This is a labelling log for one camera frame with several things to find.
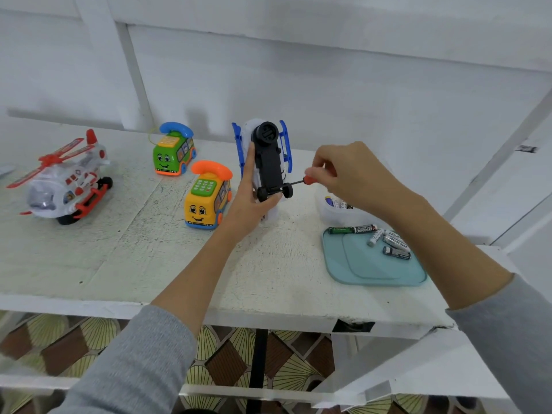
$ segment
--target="green battery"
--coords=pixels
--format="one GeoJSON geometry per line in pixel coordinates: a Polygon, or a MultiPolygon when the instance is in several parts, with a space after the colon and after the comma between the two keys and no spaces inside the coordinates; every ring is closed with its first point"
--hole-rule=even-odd
{"type": "Polygon", "coordinates": [[[330,234],[363,234],[377,229],[376,225],[341,226],[328,228],[330,234]]]}

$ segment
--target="teal tray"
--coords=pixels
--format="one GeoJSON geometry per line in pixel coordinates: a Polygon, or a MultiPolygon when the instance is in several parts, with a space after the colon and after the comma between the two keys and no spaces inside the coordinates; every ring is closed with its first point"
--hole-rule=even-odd
{"type": "Polygon", "coordinates": [[[419,286],[427,279],[418,259],[412,253],[410,260],[386,256],[386,245],[378,241],[367,245],[371,233],[322,234],[324,260],[329,275],[347,285],[419,286]]]}

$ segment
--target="battery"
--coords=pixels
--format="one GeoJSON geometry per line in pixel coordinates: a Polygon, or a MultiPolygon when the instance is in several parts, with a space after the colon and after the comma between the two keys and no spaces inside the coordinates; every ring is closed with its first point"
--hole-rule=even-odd
{"type": "Polygon", "coordinates": [[[396,248],[393,248],[393,247],[385,246],[382,251],[383,251],[383,254],[385,254],[386,256],[402,258],[403,260],[410,260],[410,257],[412,257],[412,255],[409,252],[406,252],[403,250],[397,250],[396,248]]]}
{"type": "Polygon", "coordinates": [[[400,239],[385,235],[383,237],[383,242],[386,243],[386,244],[389,244],[391,247],[398,248],[399,250],[403,250],[403,251],[407,251],[407,252],[410,251],[410,247],[407,246],[405,243],[403,243],[403,241],[400,240],[400,239]]]}
{"type": "Polygon", "coordinates": [[[390,229],[385,230],[385,235],[388,236],[388,237],[396,238],[397,240],[399,240],[401,242],[404,242],[404,240],[401,238],[401,236],[399,234],[397,234],[395,231],[392,231],[390,229]]]}
{"type": "Polygon", "coordinates": [[[384,229],[378,229],[376,232],[374,232],[374,235],[368,240],[368,246],[374,247],[377,243],[377,241],[382,237],[383,233],[385,232],[384,229]]]}
{"type": "Polygon", "coordinates": [[[377,229],[376,225],[341,226],[328,228],[330,234],[363,234],[377,229]]]}

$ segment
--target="left hand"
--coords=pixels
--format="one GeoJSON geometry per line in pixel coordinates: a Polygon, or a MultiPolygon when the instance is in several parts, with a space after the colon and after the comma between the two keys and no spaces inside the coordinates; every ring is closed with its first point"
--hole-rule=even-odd
{"type": "Polygon", "coordinates": [[[244,176],[239,184],[238,192],[231,203],[228,214],[217,230],[225,231],[236,243],[243,240],[259,225],[266,213],[275,207],[281,198],[281,193],[270,196],[259,203],[253,190],[253,170],[255,166],[255,144],[249,145],[244,166],[244,176]]]}

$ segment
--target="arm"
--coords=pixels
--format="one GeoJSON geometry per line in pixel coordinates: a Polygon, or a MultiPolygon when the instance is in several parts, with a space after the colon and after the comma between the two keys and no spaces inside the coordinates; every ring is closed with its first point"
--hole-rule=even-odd
{"type": "Polygon", "coordinates": [[[54,414],[169,414],[194,361],[196,337],[220,274],[237,243],[276,206],[257,203],[254,146],[222,224],[194,259],[109,344],[54,414]]]}
{"type": "Polygon", "coordinates": [[[449,314],[518,408],[548,411],[552,305],[540,293],[471,244],[362,142],[319,148],[305,173],[388,222],[416,253],[449,314]]]}

